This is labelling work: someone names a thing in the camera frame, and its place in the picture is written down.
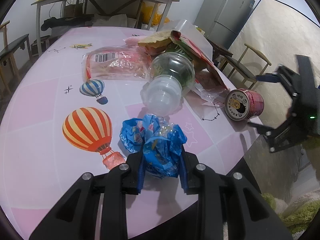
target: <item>orange plastic bag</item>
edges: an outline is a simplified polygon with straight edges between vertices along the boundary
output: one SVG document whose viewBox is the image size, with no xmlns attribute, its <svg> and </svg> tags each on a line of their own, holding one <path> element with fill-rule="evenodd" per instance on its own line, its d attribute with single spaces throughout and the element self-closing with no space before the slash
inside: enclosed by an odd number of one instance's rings
<svg viewBox="0 0 320 240">
<path fill-rule="evenodd" d="M 153 7 L 154 7 L 154 5 L 148 6 L 145 2 L 142 3 L 141 13 L 142 13 L 142 23 L 143 24 L 149 23 L 149 20 L 152 15 Z M 155 13 L 155 16 L 153 17 L 151 25 L 152 26 L 159 25 L 161 17 L 162 17 L 162 14 Z M 170 22 L 170 20 L 166 17 L 164 22 L 167 23 L 167 22 Z"/>
</svg>

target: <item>barcode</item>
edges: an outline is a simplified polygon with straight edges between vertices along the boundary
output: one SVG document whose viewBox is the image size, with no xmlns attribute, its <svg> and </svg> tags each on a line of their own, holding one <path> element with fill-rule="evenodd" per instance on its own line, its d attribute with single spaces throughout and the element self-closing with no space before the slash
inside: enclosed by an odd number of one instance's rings
<svg viewBox="0 0 320 240">
<path fill-rule="evenodd" d="M 115 58 L 118 58 L 118 53 L 116 53 L 116 52 L 96 54 L 95 62 L 101 63 L 101 62 L 105 62 L 105 61 L 112 60 Z"/>
</svg>

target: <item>blue plastic wrapper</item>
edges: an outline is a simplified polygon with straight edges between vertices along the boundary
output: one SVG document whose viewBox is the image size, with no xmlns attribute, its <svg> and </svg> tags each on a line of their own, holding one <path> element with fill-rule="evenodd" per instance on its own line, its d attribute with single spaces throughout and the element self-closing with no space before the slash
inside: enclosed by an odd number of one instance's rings
<svg viewBox="0 0 320 240">
<path fill-rule="evenodd" d="M 187 141 L 180 126 L 152 114 L 123 121 L 120 139 L 129 152 L 138 152 L 143 138 L 146 170 L 158 178 L 178 177 L 181 145 Z"/>
</svg>

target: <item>refrigerator door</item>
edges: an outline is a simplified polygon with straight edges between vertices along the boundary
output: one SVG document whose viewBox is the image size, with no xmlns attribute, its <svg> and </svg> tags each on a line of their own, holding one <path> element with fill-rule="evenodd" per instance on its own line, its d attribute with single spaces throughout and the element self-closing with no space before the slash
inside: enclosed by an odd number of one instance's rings
<svg viewBox="0 0 320 240">
<path fill-rule="evenodd" d="M 206 33 L 211 29 L 217 14 L 222 10 L 226 0 L 204 0 L 198 12 L 194 25 Z"/>
<path fill-rule="evenodd" d="M 215 22 L 239 33 L 252 10 L 254 0 L 227 0 Z"/>
<path fill-rule="evenodd" d="M 208 39 L 217 45 L 224 46 L 226 49 L 229 49 L 237 36 L 237 33 L 234 33 L 225 26 L 216 23 L 212 31 L 208 34 Z"/>
</svg>

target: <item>orange striped hot air balloon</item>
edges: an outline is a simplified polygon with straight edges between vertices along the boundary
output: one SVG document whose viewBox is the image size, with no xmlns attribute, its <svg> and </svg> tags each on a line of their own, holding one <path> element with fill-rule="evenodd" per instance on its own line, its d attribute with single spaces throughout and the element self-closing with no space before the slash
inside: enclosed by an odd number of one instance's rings
<svg viewBox="0 0 320 240">
<path fill-rule="evenodd" d="M 65 138 L 73 145 L 89 152 L 99 152 L 103 164 L 111 170 L 113 166 L 124 163 L 119 152 L 111 147 L 112 124 L 110 117 L 94 107 L 82 107 L 69 114 L 62 126 Z"/>
</svg>

